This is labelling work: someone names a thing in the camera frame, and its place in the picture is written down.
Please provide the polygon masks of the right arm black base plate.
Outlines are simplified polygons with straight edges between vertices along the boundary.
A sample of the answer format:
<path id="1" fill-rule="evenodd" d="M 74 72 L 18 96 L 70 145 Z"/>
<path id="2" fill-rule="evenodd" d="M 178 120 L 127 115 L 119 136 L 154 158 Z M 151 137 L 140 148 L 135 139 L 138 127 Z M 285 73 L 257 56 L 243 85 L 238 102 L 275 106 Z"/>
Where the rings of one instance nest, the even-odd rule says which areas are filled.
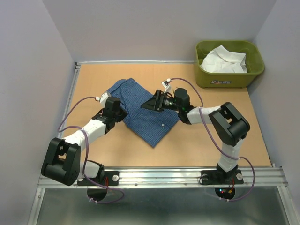
<path id="1" fill-rule="evenodd" d="M 235 185 L 244 184 L 241 170 L 225 172 L 222 169 L 204 170 L 199 177 L 202 185 L 215 185 L 215 193 L 221 199 L 232 200 L 235 196 Z"/>

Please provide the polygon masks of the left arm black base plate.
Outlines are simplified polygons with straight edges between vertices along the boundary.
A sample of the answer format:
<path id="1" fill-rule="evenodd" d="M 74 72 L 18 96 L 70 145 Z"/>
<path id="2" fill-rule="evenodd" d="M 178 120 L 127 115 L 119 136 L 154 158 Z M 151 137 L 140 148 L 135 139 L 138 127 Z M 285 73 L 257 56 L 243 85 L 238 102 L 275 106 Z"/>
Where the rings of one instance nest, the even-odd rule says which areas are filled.
<path id="1" fill-rule="evenodd" d="M 124 194 L 117 190 L 119 185 L 119 171 L 98 172 L 95 178 L 78 180 L 77 185 L 87 187 L 87 197 L 95 204 L 115 203 L 124 197 Z"/>

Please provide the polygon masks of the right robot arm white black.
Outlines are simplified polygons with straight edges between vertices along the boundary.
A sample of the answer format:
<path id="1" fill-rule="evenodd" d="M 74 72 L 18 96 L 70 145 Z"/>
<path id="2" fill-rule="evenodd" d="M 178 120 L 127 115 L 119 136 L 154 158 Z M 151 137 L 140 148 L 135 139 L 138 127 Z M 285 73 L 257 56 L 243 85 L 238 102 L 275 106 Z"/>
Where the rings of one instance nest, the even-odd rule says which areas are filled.
<path id="1" fill-rule="evenodd" d="M 222 142 L 218 148 L 221 157 L 215 170 L 202 172 L 201 183 L 226 184 L 236 178 L 240 148 L 250 124 L 232 103 L 226 102 L 211 108 L 196 107 L 190 103 L 187 90 L 177 88 L 173 95 L 156 90 L 149 100 L 141 104 L 141 108 L 157 112 L 164 109 L 177 111 L 180 121 L 188 125 L 212 124 Z"/>

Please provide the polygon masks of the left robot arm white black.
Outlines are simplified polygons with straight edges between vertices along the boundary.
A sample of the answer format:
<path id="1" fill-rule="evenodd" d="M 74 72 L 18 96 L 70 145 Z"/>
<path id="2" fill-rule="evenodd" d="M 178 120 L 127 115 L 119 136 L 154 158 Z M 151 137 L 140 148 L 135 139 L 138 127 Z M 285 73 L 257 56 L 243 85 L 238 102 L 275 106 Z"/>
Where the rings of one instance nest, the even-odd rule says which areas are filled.
<path id="1" fill-rule="evenodd" d="M 69 126 L 58 130 L 63 132 L 68 128 L 77 128 L 75 133 L 63 139 L 53 138 L 50 141 L 41 169 L 43 176 L 67 186 L 72 185 L 77 178 L 84 175 L 87 160 L 80 165 L 81 152 L 89 152 L 90 143 L 106 135 L 114 128 L 115 123 L 121 122 L 128 114 L 120 106 L 120 99 L 117 97 L 102 95 L 94 99 L 103 103 L 104 108 L 84 127 Z"/>

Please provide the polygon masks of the blue plaid long sleeve shirt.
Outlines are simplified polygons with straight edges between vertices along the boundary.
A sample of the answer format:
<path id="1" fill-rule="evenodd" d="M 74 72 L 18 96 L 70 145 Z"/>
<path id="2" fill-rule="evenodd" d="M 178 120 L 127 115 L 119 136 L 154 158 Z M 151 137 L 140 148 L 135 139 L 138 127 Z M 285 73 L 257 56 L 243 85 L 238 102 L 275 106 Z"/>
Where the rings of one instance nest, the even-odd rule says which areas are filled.
<path id="1" fill-rule="evenodd" d="M 151 147 L 155 147 L 179 121 L 175 111 L 156 112 L 141 108 L 141 104 L 153 95 L 133 78 L 118 80 L 107 90 L 119 98 L 128 115 L 123 120 L 126 126 Z"/>

